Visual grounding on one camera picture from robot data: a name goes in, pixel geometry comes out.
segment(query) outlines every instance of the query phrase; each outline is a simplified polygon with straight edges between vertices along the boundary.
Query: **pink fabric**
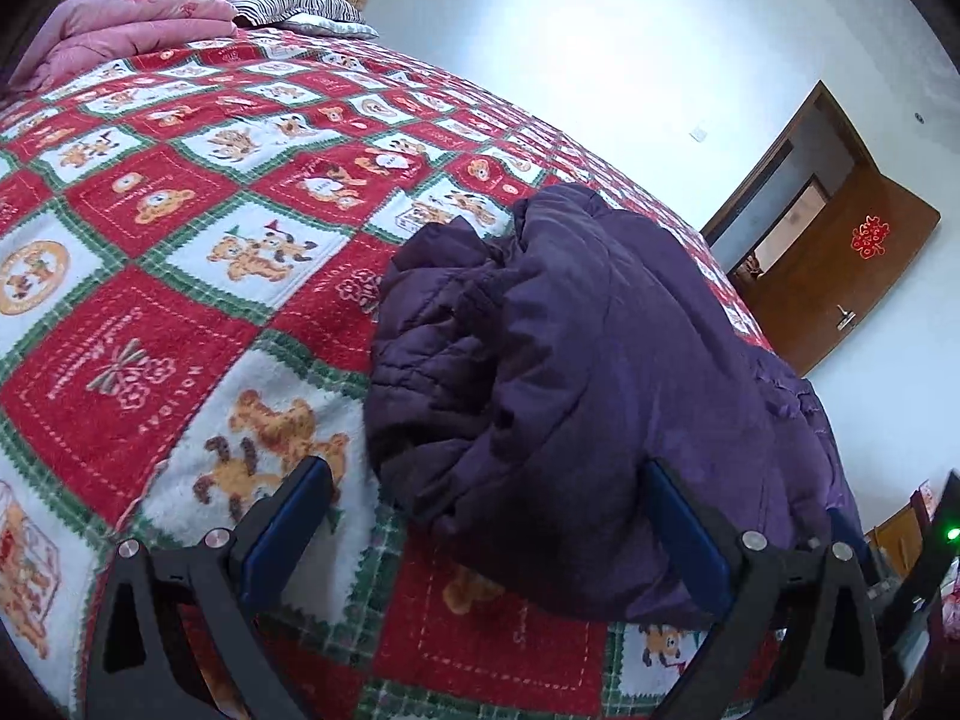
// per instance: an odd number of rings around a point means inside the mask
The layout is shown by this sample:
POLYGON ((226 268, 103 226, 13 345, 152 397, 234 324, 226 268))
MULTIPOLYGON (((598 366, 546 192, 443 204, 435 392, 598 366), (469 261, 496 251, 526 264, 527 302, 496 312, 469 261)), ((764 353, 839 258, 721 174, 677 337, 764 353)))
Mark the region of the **pink fabric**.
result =
POLYGON ((13 71, 10 86, 11 89, 29 88, 23 82, 30 79, 57 43, 69 38, 128 23, 170 19, 228 22, 236 15, 237 9, 226 0, 66 0, 56 6, 34 42, 30 43, 20 64, 13 71))
POLYGON ((233 22, 210 19, 168 19, 98 29, 56 45, 23 88, 45 92, 112 59, 182 46, 194 40, 232 37, 236 30, 233 22))

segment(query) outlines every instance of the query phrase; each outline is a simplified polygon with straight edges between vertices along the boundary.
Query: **door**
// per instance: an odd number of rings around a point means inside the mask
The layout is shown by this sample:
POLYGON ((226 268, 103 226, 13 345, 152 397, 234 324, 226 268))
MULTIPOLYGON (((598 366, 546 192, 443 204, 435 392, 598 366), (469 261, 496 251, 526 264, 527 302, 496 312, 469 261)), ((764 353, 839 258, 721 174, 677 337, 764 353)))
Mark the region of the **door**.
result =
POLYGON ((867 163, 854 166, 743 298, 774 351, 806 375, 896 282, 940 214, 867 163))

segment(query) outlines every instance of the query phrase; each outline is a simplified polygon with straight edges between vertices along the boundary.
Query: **bed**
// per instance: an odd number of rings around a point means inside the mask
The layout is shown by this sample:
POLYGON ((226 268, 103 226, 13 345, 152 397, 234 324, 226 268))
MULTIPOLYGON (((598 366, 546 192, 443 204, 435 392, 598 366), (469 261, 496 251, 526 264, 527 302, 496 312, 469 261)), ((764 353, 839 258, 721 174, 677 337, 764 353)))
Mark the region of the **bed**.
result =
POLYGON ((650 712, 703 632, 551 617, 408 531, 365 464, 387 261, 431 221, 502 233, 563 181, 668 229, 765 344, 700 235, 635 182, 376 43, 241 30, 0 115, 0 617, 64 713, 116 543, 232 527, 304 454, 342 472, 339 497, 259 630, 318 716, 650 712))

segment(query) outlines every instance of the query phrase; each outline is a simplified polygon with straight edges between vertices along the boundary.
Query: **purple garment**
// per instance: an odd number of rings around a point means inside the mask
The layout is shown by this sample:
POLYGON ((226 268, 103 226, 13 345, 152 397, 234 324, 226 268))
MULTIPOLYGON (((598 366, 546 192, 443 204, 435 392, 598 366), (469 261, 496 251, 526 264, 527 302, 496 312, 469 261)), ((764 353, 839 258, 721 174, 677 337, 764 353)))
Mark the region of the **purple garment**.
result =
POLYGON ((709 623, 640 506, 664 458, 777 546, 859 528, 808 381, 736 335, 673 236, 576 184, 482 241, 428 224, 381 284, 364 407, 387 495, 464 565, 570 616, 709 623))

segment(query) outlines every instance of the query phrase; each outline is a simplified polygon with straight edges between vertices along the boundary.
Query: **silver bolt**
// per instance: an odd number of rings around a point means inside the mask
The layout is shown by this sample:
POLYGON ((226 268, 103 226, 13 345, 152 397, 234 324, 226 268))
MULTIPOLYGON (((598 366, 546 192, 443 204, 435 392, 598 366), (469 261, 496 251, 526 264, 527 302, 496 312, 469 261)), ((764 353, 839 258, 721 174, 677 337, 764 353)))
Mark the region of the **silver bolt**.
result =
POLYGON ((230 531, 226 528, 214 528, 203 537, 203 543, 210 549, 220 549, 228 541, 230 541, 230 531))
POLYGON ((845 544, 843 541, 837 541, 833 546, 833 555, 837 560, 846 562, 853 557, 853 550, 851 550, 849 544, 845 544))
POLYGON ((120 557, 133 557, 140 551, 140 544, 135 538, 128 538, 117 549, 120 557))
POLYGON ((763 552, 767 548, 767 538, 763 533, 747 531, 740 537, 743 545, 752 552, 763 552))

